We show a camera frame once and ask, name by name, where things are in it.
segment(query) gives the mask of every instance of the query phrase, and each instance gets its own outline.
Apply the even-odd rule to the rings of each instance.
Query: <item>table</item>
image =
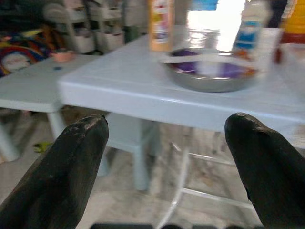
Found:
[[[58,95],[57,79],[92,60],[95,56],[77,55],[67,63],[52,58],[29,66],[0,79],[0,107],[44,112],[56,139],[65,128],[59,110],[63,106]],[[5,161],[16,160],[20,153],[0,122],[0,149]]]
[[[185,36],[180,28],[176,27],[175,31],[177,44]],[[230,115],[245,112],[292,139],[295,128],[305,124],[305,106],[282,78],[281,67],[272,64],[279,33],[279,29],[263,30],[257,60],[262,71],[256,84],[244,90],[202,93],[176,85],[159,63],[162,53],[150,52],[148,37],[144,36],[64,76],[59,81],[62,101],[141,119],[222,132]],[[183,151],[178,190],[158,228],[170,217],[182,193],[253,207],[184,188],[189,151],[189,148]],[[213,158],[212,161],[230,164]]]

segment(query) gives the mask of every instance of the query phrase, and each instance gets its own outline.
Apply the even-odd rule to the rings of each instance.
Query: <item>orange bottle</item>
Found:
[[[173,45],[174,0],[149,0],[149,47],[169,51]]]
[[[305,43],[305,0],[295,0],[290,16],[284,26],[284,33],[280,40],[282,43]],[[282,52],[280,47],[275,52],[275,62],[280,63]]]

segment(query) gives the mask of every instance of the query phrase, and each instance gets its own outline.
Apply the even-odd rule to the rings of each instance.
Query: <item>tiled floor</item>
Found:
[[[64,116],[67,123],[71,123],[91,113],[96,111],[72,108],[64,111]],[[22,157],[17,161],[0,165],[0,203],[39,156],[33,152],[32,145],[52,141],[50,126],[44,114],[16,114],[14,117],[6,117],[4,121],[14,141],[22,150]],[[157,157],[147,156],[151,174],[150,189],[136,191],[132,182],[131,155],[111,150],[108,153],[111,162],[110,173],[105,177],[97,177],[77,229],[88,229],[95,222],[151,223],[154,226],[158,224],[174,196],[181,167],[181,152],[171,147],[170,143],[181,142],[182,128],[161,124],[161,133],[162,151]],[[192,149],[198,153],[231,159],[223,135],[216,140],[217,142],[213,132],[195,130]],[[248,201],[235,167],[192,159],[187,186]],[[231,224],[244,227],[259,224],[258,217],[252,210],[239,209],[189,195],[183,196],[181,206],[170,222],[186,229],[194,224],[214,225],[220,229]]]

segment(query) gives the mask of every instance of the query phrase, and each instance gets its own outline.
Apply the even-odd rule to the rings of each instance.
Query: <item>metal bowl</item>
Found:
[[[213,77],[188,73],[174,64],[163,63],[168,75],[180,86],[200,92],[231,92],[247,88],[255,82],[255,75],[240,75],[237,78]]]

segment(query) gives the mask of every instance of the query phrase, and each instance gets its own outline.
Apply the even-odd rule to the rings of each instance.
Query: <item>table surface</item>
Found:
[[[102,56],[65,75],[60,81],[64,104],[101,109],[158,122],[224,131],[228,116],[245,112],[285,137],[305,124],[305,106],[272,64],[279,29],[263,29],[258,64],[262,69],[250,88],[203,93],[174,83],[148,50],[148,37]],[[175,35],[181,41],[182,33]]]
[[[62,107],[57,80],[97,56],[77,55],[67,63],[48,58],[0,78],[0,107],[36,112],[56,112]]]

